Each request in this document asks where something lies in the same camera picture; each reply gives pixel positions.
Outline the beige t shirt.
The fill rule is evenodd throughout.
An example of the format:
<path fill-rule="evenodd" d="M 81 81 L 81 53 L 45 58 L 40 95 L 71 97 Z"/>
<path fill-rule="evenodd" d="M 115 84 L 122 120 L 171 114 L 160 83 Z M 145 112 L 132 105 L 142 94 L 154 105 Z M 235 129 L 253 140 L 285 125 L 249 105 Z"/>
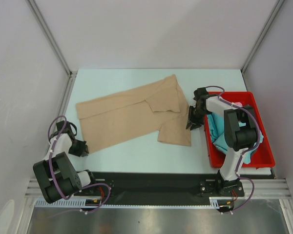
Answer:
<path fill-rule="evenodd" d="M 176 75 L 76 104 L 90 153 L 155 131 L 161 143 L 191 146 L 188 109 Z"/>

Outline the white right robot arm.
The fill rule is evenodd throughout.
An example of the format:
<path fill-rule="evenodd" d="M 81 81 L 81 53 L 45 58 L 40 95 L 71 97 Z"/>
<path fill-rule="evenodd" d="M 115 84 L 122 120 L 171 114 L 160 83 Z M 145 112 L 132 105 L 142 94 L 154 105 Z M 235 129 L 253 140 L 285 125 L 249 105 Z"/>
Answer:
<path fill-rule="evenodd" d="M 254 109 L 238 106 L 221 97 L 222 94 L 209 94 L 206 87 L 194 91 L 195 105 L 189 107 L 186 128 L 194 130 L 204 124 L 206 115 L 215 113 L 224 119 L 224 138 L 228 151 L 222 167 L 210 190 L 203 182 L 200 186 L 202 195 L 211 194 L 230 196 L 232 191 L 242 187 L 240 169 L 246 153 L 256 150 L 260 144 L 260 128 L 254 116 Z"/>

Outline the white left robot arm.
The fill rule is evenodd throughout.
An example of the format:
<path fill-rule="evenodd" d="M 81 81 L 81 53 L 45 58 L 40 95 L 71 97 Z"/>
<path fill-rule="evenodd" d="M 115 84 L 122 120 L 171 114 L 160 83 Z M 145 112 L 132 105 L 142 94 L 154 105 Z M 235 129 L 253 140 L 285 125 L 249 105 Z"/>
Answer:
<path fill-rule="evenodd" d="M 56 123 L 57 131 L 48 136 L 50 147 L 43 160 L 33 165 L 33 171 L 43 198 L 49 204 L 68 200 L 83 190 L 92 195 L 98 182 L 89 170 L 77 172 L 69 155 L 84 157 L 89 154 L 86 141 L 76 139 L 77 127 L 69 121 Z"/>

